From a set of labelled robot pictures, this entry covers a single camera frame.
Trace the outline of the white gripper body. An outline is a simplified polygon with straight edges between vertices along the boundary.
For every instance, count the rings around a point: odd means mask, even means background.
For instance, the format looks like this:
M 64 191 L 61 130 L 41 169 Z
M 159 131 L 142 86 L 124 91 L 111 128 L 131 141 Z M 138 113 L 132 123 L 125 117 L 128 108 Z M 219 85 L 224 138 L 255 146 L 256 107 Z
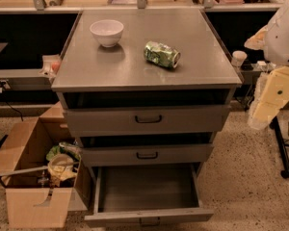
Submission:
M 248 125 L 262 130 L 289 102 L 289 66 L 262 73 L 257 80 L 254 100 L 250 105 Z

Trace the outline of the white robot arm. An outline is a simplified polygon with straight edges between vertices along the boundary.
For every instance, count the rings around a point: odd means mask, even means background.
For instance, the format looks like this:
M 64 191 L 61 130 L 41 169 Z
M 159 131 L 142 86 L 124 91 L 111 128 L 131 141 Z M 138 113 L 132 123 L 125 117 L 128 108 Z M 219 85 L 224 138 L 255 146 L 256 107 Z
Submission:
M 258 77 L 250 105 L 248 125 L 262 130 L 289 102 L 289 0 L 244 46 L 262 50 L 265 60 L 276 66 Z

